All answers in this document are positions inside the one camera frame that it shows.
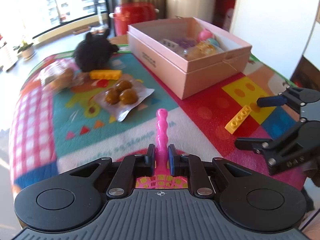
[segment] colorful mat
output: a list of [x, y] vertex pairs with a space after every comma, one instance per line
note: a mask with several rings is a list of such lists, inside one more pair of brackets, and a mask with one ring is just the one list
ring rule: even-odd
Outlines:
[[[180, 100], [132, 54], [121, 54], [110, 60], [110, 67], [132, 75], [155, 92], [123, 122], [116, 122], [92, 100], [114, 81], [88, 81], [57, 95], [42, 89], [36, 79], [39, 71], [71, 55], [72, 52], [64, 52], [46, 58], [35, 67], [21, 90], [9, 143], [14, 190], [103, 156], [116, 161], [146, 152], [148, 144], [155, 142], [159, 108], [168, 110], [169, 143], [174, 143], [180, 152], [198, 155], [204, 161], [222, 156], [267, 175], [263, 157], [237, 150], [236, 137], [276, 138], [298, 117], [286, 107], [256, 105], [259, 97], [284, 91], [286, 81], [254, 57], [243, 73]], [[244, 105], [251, 106], [252, 112], [231, 135], [224, 126]], [[299, 189], [305, 180], [300, 168], [274, 177]]]

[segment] yellow square with orange dots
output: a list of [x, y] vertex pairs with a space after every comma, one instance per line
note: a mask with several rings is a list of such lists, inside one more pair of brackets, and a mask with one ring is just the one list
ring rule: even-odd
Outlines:
[[248, 77], [240, 78], [222, 89], [242, 107], [250, 106], [252, 109], [250, 115], [258, 124], [262, 124], [275, 109], [275, 107], [260, 108], [257, 106], [258, 98], [268, 97], [269, 95]]

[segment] black toy ear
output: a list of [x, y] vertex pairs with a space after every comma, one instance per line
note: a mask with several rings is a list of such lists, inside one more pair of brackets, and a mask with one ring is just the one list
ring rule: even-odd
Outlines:
[[107, 28], [103, 33], [103, 37], [107, 38], [109, 36], [109, 34], [110, 34], [110, 29]]
[[91, 33], [91, 32], [88, 32], [88, 33], [85, 35], [85, 41], [92, 41], [92, 33]]
[[115, 44], [111, 44], [111, 51], [112, 52], [117, 52], [119, 50], [119, 47]]

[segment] window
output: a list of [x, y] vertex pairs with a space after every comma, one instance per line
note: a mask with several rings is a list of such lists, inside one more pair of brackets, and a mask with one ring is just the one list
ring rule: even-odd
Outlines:
[[[18, 0], [18, 4], [26, 31], [32, 37], [97, 13], [94, 0]], [[105, 11], [105, 1], [98, 0], [98, 4], [100, 11]]]

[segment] cardboard box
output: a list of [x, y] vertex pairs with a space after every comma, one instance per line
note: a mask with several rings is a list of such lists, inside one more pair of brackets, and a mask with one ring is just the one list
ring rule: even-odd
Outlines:
[[[188, 61], [158, 42], [163, 38], [196, 39], [204, 28], [214, 33], [224, 52]], [[252, 47], [231, 33], [196, 18], [133, 24], [129, 26], [128, 39], [132, 53], [180, 99], [243, 71]]]

